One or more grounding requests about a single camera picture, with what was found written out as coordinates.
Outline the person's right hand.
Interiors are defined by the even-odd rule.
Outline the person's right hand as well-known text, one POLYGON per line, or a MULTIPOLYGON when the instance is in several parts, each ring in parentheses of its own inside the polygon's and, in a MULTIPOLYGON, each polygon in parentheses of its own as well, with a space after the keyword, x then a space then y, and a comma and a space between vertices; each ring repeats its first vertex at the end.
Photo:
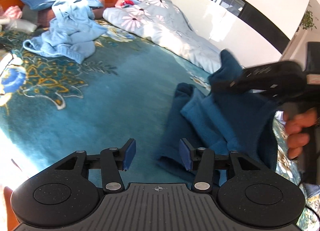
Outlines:
POLYGON ((317 110, 311 108, 302 114, 295 115, 289 119, 287 112, 283 113, 283 120, 285 121, 285 131, 287 134, 287 157, 295 159, 303 151, 303 147, 310 141, 310 135, 302 132, 304 128, 311 127, 317 122, 317 110))

